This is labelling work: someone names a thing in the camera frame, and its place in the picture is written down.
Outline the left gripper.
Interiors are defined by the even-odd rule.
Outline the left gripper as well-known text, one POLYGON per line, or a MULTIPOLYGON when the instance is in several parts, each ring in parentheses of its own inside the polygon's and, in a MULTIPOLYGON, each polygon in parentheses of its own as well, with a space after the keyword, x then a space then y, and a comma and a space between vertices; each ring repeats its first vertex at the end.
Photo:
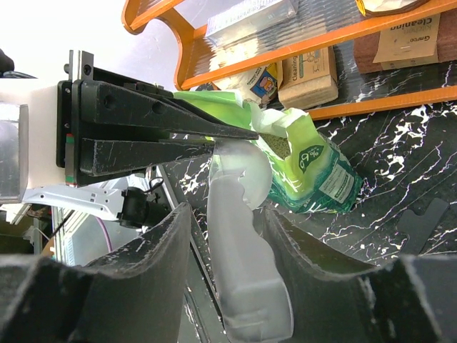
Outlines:
MULTIPOLYGON (((1 78, 1 203, 88 204, 91 192, 65 185, 56 165, 58 82, 1 78)), ((83 139, 80 171, 90 176, 132 172, 212 154, 207 140, 83 139)))

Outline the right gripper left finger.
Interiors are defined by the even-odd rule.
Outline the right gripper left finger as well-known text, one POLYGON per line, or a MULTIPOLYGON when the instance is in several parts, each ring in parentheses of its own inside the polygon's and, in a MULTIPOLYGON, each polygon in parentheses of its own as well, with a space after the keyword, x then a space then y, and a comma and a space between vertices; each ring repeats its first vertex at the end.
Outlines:
POLYGON ((37 255, 2 255, 1 340, 176 342, 190 235, 191 207, 183 203, 84 267, 37 255))

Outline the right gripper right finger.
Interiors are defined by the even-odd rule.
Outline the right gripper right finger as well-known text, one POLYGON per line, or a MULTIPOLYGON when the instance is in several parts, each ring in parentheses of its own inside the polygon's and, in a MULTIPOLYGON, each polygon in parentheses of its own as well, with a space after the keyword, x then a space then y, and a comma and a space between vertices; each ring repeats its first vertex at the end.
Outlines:
POLYGON ((293 342, 454 342, 456 258, 403 255, 375 267, 263 212, 291 297, 293 342))

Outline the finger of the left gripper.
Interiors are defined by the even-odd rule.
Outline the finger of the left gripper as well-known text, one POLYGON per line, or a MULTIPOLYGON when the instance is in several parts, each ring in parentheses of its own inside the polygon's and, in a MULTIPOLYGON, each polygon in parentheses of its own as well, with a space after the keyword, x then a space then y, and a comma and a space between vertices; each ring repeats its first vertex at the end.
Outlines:
POLYGON ((188 102, 145 95, 103 81, 80 84, 81 118, 91 124, 146 127, 170 133, 257 140, 250 129, 225 124, 188 102))

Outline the clear plastic scoop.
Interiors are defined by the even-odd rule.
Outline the clear plastic scoop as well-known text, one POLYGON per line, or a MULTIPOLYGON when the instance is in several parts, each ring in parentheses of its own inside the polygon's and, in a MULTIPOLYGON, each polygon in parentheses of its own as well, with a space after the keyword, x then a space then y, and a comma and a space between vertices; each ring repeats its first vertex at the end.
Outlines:
POLYGON ((272 172, 254 144, 215 145, 207 227, 211 268, 230 342, 280 342, 293 334, 290 296, 273 250, 256 232, 253 211, 268 196, 272 172))

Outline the green litter bag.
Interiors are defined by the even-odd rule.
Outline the green litter bag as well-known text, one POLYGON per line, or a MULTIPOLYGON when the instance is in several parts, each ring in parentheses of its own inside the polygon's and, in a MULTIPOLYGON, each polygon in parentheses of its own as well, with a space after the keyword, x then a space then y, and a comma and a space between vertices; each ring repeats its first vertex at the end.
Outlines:
POLYGON ((273 181, 269 198, 294 213, 347 213, 363 183, 341 150, 319 133, 309 113, 296 108, 261 109, 239 91, 177 91, 225 124, 258 133, 273 181))

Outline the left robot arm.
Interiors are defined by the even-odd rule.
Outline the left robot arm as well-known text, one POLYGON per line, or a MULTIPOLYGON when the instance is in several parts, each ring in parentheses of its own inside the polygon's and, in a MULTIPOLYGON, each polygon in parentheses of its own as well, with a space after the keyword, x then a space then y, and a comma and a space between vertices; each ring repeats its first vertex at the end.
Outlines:
POLYGON ((153 187, 102 189, 101 182, 212 153, 212 138, 258 134, 178 99, 162 86, 94 66, 72 51, 68 79, 45 85, 1 56, 1 203, 65 207, 132 229, 168 209, 153 187))

